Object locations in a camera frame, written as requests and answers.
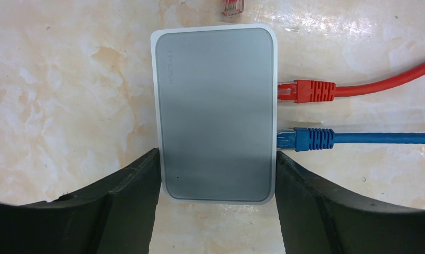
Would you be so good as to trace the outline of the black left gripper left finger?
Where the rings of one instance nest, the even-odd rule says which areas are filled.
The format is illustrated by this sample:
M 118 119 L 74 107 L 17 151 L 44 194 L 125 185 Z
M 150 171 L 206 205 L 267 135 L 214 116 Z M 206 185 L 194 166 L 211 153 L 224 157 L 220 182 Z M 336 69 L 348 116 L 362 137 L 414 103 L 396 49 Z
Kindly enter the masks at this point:
M 0 203 L 0 253 L 148 253 L 160 188 L 152 149 L 52 202 Z

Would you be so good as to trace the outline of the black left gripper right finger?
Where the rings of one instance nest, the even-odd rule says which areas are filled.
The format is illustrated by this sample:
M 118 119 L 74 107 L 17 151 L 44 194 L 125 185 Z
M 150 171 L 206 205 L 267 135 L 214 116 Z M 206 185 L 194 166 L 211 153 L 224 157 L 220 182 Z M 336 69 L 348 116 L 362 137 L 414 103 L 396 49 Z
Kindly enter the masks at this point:
M 276 158 L 286 253 L 425 253 L 425 210 L 369 198 Z

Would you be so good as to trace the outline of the white network switch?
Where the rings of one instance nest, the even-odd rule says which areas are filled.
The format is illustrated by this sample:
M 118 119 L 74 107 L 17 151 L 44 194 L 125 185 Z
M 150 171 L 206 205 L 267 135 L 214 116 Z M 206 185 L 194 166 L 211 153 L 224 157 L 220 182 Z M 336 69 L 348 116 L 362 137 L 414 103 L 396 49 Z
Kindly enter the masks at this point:
M 162 187 L 174 201 L 262 205 L 275 191 L 278 41 L 266 24 L 157 30 Z

